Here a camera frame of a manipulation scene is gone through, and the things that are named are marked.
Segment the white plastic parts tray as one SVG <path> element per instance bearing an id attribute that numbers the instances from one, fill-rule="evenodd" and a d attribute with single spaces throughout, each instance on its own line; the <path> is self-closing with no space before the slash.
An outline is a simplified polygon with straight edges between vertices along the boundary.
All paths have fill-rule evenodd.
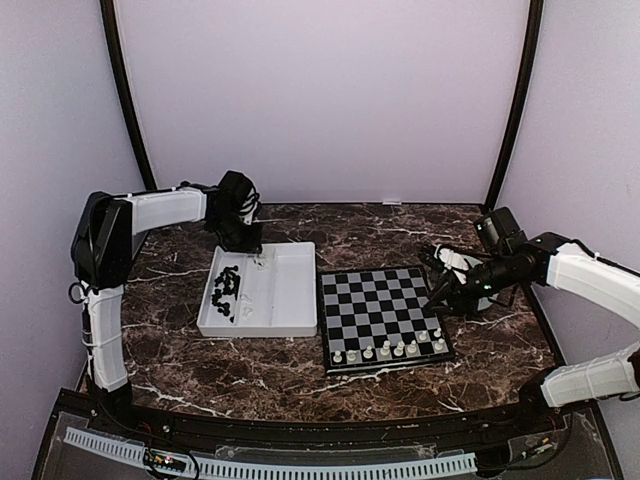
<path id="1" fill-rule="evenodd" d="M 247 261 L 264 254 L 269 272 L 265 275 L 258 306 L 245 319 L 240 318 L 240 295 Z M 214 279 L 226 266 L 238 265 L 241 277 L 238 298 L 230 301 L 235 315 L 231 323 L 211 303 Z M 210 273 L 197 320 L 205 337 L 223 338 L 304 338 L 317 333 L 315 244 L 267 243 L 260 254 L 214 251 Z"/>

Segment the white chess king piece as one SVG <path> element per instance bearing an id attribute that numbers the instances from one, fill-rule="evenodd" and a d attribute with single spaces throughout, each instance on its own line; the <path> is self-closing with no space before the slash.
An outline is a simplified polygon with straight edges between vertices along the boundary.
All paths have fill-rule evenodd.
<path id="1" fill-rule="evenodd" d="M 404 355 L 404 349 L 405 349 L 405 343 L 403 341 L 399 341 L 393 350 L 394 356 L 402 357 Z"/>

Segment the black and grey chessboard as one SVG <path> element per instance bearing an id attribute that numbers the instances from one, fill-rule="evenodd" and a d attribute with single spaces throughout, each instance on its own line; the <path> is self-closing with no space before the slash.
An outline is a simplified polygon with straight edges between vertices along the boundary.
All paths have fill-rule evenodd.
<path id="1" fill-rule="evenodd" d="M 322 338 L 324 367 L 328 375 L 363 373 L 383 368 L 413 367 L 451 361 L 455 352 L 444 322 L 439 316 L 426 316 L 423 306 L 428 300 L 427 276 L 418 265 L 322 272 L 318 284 L 318 321 Z M 433 332 L 440 328 L 444 349 L 436 351 Z M 427 331 L 429 339 L 419 340 Z M 391 357 L 378 358 L 379 349 L 388 340 Z M 415 340 L 418 350 L 407 354 L 406 346 Z M 395 357 L 399 341 L 405 343 L 404 355 Z M 373 357 L 365 359 L 367 346 Z M 355 350 L 357 361 L 348 363 L 346 352 Z M 343 360 L 333 362 L 341 351 Z"/>

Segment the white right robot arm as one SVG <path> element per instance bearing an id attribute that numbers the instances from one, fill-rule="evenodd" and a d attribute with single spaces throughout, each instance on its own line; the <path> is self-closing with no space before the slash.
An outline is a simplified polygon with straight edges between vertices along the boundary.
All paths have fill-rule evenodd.
<path id="1" fill-rule="evenodd" d="M 639 275 L 589 250 L 581 241 L 546 232 L 532 239 L 516 235 L 494 245 L 488 257 L 471 264 L 451 246 L 422 247 L 420 259 L 439 277 L 425 311 L 465 315 L 482 299 L 535 283 L 554 298 L 570 297 L 566 313 L 599 313 L 623 323 L 625 341 L 605 340 L 592 358 L 547 369 L 521 390 L 510 424 L 521 434 L 534 432 L 549 408 L 615 396 L 639 394 Z"/>

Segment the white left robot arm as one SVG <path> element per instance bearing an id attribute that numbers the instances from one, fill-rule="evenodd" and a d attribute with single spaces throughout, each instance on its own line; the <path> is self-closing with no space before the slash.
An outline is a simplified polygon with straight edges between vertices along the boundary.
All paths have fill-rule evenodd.
<path id="1" fill-rule="evenodd" d="M 126 391 L 130 381 L 122 346 L 121 304 L 134 263 L 134 238 L 182 223 L 203 223 L 228 252 L 257 254 L 262 228 L 254 218 L 260 195 L 237 172 L 218 184 L 184 182 L 158 191 L 111 195 L 92 193 L 71 246 L 79 293 L 70 299 L 82 306 L 82 342 L 87 374 L 101 393 Z"/>

